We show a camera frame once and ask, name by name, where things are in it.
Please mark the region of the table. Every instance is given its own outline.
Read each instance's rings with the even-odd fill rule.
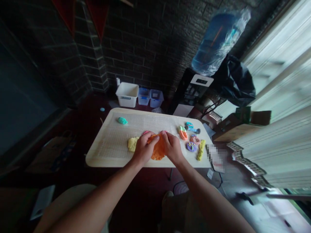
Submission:
[[[121,125],[117,119],[123,116],[127,119],[128,124]],[[86,163],[90,167],[123,167],[131,159],[133,153],[128,151],[127,141],[131,137],[139,137],[144,131],[150,130],[159,133],[161,130],[178,136],[177,128],[179,125],[185,125],[190,121],[194,128],[201,129],[198,135],[204,139],[206,144],[212,144],[203,124],[196,120],[186,117],[171,116],[160,113],[138,111],[125,108],[112,109],[100,128],[91,148],[86,155]],[[211,164],[207,157],[206,147],[201,161],[196,159],[197,151],[190,152],[185,149],[186,141],[180,139],[182,151],[187,161],[194,168],[210,168]],[[160,161],[149,160],[145,167],[170,167],[174,164],[164,157]]]

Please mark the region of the white plastic bin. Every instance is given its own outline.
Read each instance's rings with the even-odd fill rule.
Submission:
[[[148,105],[150,100],[150,90],[146,88],[140,88],[138,90],[138,104]]]
[[[152,108],[160,107],[164,100],[163,92],[159,90],[151,89],[150,96],[151,96],[150,107]]]
[[[121,83],[117,89],[119,105],[121,107],[135,107],[138,96],[138,85],[132,83]]]

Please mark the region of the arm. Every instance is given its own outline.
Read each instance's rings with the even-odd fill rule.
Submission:
[[[47,232],[100,232],[123,193],[148,162],[159,137],[147,144],[149,132],[139,138],[133,158],[116,174],[68,211]]]
[[[167,157],[184,178],[202,215],[216,232],[254,232],[243,216],[184,158],[179,139],[161,131]]]

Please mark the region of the blue water jug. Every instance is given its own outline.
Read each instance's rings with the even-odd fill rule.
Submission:
[[[218,70],[250,19],[249,9],[240,12],[226,12],[226,10],[221,12],[216,14],[209,23],[191,63],[195,72],[208,77]]]

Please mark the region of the green play dough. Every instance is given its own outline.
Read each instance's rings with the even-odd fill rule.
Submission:
[[[127,121],[124,117],[119,117],[118,122],[121,123],[122,125],[126,125]]]

